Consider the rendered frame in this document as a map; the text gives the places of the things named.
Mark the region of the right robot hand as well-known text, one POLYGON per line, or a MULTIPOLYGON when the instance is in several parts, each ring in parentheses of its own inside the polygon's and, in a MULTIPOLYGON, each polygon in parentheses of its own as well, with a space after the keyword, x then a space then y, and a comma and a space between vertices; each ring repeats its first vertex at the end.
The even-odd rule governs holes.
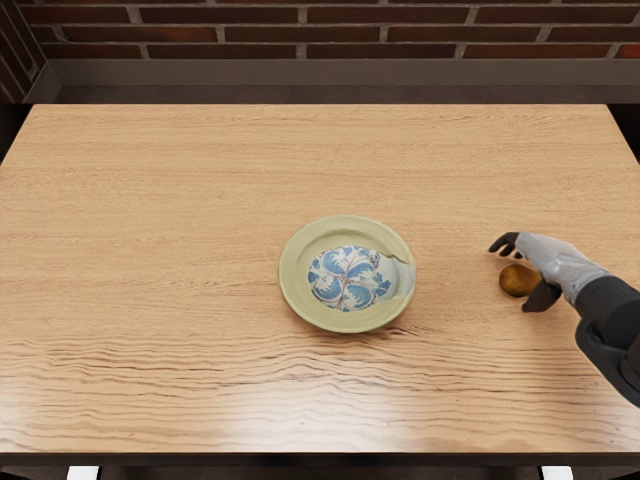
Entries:
POLYGON ((544 312, 561 296, 576 308, 579 293, 589 283, 613 276, 571 243, 533 232, 507 232, 488 251, 501 257, 515 253, 516 258, 526 259, 539 270, 542 280, 522 305, 525 313, 544 312))

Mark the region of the brown yellow round fruit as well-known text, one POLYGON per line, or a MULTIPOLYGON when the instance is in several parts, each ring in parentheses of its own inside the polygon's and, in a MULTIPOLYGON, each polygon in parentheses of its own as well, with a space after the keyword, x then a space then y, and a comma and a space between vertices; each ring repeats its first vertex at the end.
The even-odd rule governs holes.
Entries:
POLYGON ((504 267, 499 273, 499 286, 514 298, 527 297, 542 280, 540 273, 520 264, 504 267))

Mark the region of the pale green patterned plate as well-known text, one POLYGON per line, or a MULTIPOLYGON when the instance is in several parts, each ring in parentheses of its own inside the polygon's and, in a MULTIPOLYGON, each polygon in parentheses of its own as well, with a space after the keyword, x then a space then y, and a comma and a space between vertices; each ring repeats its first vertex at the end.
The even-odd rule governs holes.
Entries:
POLYGON ((407 243, 386 224, 333 215, 289 238, 278 280, 284 300, 301 319, 331 332, 362 333, 405 310, 417 267, 407 243))

